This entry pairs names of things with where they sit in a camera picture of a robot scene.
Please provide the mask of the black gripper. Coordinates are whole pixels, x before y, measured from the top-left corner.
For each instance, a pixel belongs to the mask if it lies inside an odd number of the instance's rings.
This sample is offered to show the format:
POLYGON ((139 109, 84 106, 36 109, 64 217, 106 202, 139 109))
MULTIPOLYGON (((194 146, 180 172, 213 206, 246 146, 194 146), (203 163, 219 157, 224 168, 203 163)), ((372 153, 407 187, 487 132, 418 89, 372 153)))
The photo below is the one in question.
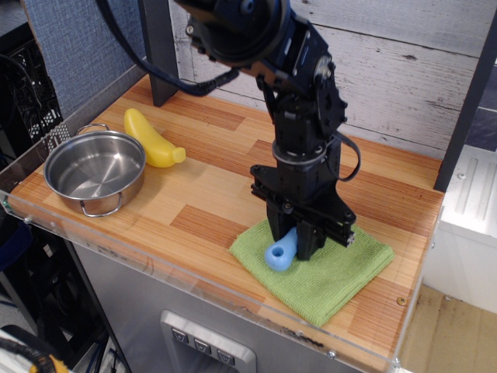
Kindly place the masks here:
POLYGON ((284 152, 273 144, 276 166, 254 165, 252 193, 266 202, 266 214, 274 241, 297 228, 297 258, 310 260, 326 239, 348 247, 354 239, 356 216, 337 193, 341 145, 356 151, 357 146, 344 135, 333 135, 312 153, 284 152))

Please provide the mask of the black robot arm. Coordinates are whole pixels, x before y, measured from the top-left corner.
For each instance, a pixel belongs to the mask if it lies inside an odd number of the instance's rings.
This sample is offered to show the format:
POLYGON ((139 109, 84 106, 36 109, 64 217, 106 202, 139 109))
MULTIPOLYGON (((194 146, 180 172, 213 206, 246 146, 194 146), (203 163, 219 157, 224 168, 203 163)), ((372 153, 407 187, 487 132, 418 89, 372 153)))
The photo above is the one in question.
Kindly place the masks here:
POLYGON ((272 118, 274 167, 251 168, 252 192, 266 202, 275 240, 297 234, 309 260, 328 239, 353 242, 356 216, 336 185, 346 103, 335 85, 328 44, 287 1, 183 1, 193 46, 255 78, 272 118))

